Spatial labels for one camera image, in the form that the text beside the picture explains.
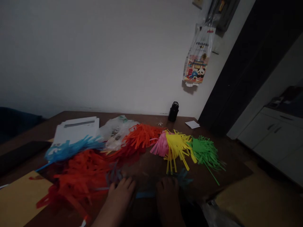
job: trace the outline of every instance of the plastic bag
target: plastic bag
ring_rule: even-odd
[[[240,225],[227,217],[217,205],[210,206],[204,203],[201,208],[209,227],[240,227]]]
[[[105,125],[98,129],[97,136],[101,137],[98,141],[107,141],[105,150],[120,150],[121,146],[125,144],[123,139],[129,134],[129,129],[137,124],[139,124],[139,122],[128,120],[124,115],[110,119]]]
[[[184,65],[183,80],[188,87],[203,81],[220,19],[220,14],[215,14],[217,3],[218,0],[203,2],[200,21],[196,24],[195,36]]]

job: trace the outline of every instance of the floor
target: floor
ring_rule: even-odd
[[[240,142],[224,142],[254,174],[217,195],[220,209],[245,227],[303,226],[302,188]]]

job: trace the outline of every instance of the white wall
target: white wall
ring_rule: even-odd
[[[255,0],[241,0],[202,85],[181,86],[199,9],[191,0],[2,0],[0,106],[198,118]]]
[[[245,127],[252,121],[264,105],[272,98],[280,96],[287,87],[298,85],[303,79],[303,34],[294,42],[286,55],[265,81],[249,105],[227,133],[231,139],[236,139]]]

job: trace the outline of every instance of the white paper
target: white paper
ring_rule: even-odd
[[[192,129],[200,127],[200,125],[195,121],[189,121],[189,122],[186,122],[185,124],[187,124]]]
[[[96,117],[67,120],[57,126],[52,146],[60,146],[67,140],[70,144],[76,143],[87,135],[95,138],[98,129],[99,118]]]

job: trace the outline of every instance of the yellow paper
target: yellow paper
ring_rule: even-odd
[[[186,156],[191,155],[191,157],[193,158],[192,148],[188,145],[188,143],[191,141],[190,136],[187,136],[185,134],[180,134],[175,130],[174,133],[175,133],[174,135],[170,135],[168,132],[166,132],[166,139],[169,147],[169,152],[168,155],[164,157],[164,160],[167,160],[166,174],[168,174],[169,166],[170,166],[171,175],[173,174],[172,162],[174,163],[175,172],[177,172],[177,166],[175,161],[177,157],[180,157],[180,160],[183,161],[187,171],[189,170],[189,167],[185,160],[185,155]]]
[[[45,208],[37,209],[36,203],[48,194],[52,183],[29,179],[36,176],[32,171],[0,190],[0,226],[22,227]]]

